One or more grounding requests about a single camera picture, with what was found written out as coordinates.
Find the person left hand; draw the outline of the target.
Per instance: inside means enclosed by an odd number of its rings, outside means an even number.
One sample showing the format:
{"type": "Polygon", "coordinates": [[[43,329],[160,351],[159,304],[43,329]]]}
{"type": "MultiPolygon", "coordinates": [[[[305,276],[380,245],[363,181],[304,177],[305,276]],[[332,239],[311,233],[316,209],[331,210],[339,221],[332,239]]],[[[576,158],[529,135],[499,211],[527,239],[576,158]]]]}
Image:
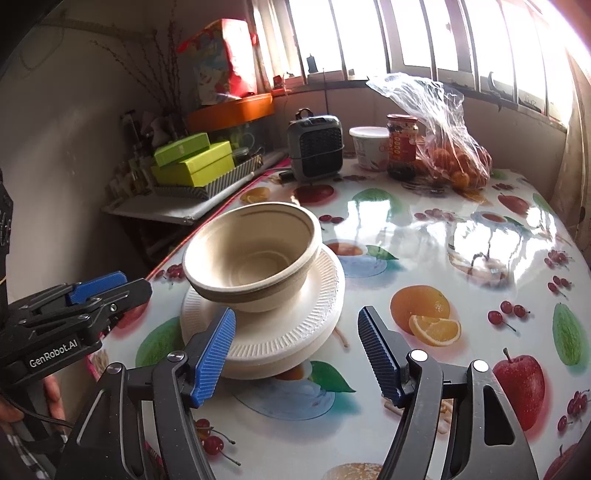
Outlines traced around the person left hand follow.
{"type": "MultiPolygon", "coordinates": [[[[55,375],[49,375],[41,381],[41,384],[42,394],[39,395],[37,392],[33,392],[30,398],[35,399],[36,402],[43,402],[48,416],[64,421],[65,410],[58,379],[55,375]]],[[[7,433],[12,433],[12,425],[23,421],[26,417],[25,413],[16,405],[25,407],[32,412],[34,410],[21,390],[8,390],[8,395],[9,400],[1,396],[1,429],[7,433]]]]}

